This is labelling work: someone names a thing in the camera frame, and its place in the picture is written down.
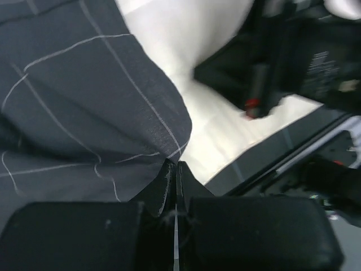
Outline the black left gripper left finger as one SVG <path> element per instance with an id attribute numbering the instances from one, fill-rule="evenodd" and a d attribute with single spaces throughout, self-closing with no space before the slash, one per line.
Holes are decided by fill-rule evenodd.
<path id="1" fill-rule="evenodd" d="M 123 203 L 31 203 L 1 234 L 2 270 L 172 270 L 175 170 Z"/>

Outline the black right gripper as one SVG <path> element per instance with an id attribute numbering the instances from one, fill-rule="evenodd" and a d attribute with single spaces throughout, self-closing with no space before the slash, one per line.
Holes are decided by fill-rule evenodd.
<path id="1" fill-rule="evenodd" d="M 292 94 L 358 115 L 360 2 L 254 1 L 193 76 L 253 119 Z"/>

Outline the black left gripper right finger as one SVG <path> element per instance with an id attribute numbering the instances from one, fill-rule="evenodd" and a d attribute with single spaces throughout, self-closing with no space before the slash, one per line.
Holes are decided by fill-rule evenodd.
<path id="1" fill-rule="evenodd" d="M 322 207 L 288 196 L 215 196 L 177 166 L 180 270 L 340 270 L 344 254 Z"/>

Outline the dark grey checked pillowcase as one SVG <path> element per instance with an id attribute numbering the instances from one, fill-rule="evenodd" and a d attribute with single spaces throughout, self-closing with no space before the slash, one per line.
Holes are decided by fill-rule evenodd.
<path id="1" fill-rule="evenodd" d="M 191 135 L 115 1 L 1 2 L 1 224 L 33 202 L 123 202 Z"/>

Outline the cream white pillow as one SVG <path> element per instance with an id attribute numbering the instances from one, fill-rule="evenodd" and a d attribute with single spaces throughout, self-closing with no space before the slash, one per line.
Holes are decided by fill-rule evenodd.
<path id="1" fill-rule="evenodd" d="M 193 68 L 236 33 L 252 1 L 118 1 L 131 33 L 172 80 L 192 120 L 182 160 L 208 183 L 251 147 L 319 108 L 291 95 L 270 116 L 249 120 L 215 91 L 193 79 Z"/>

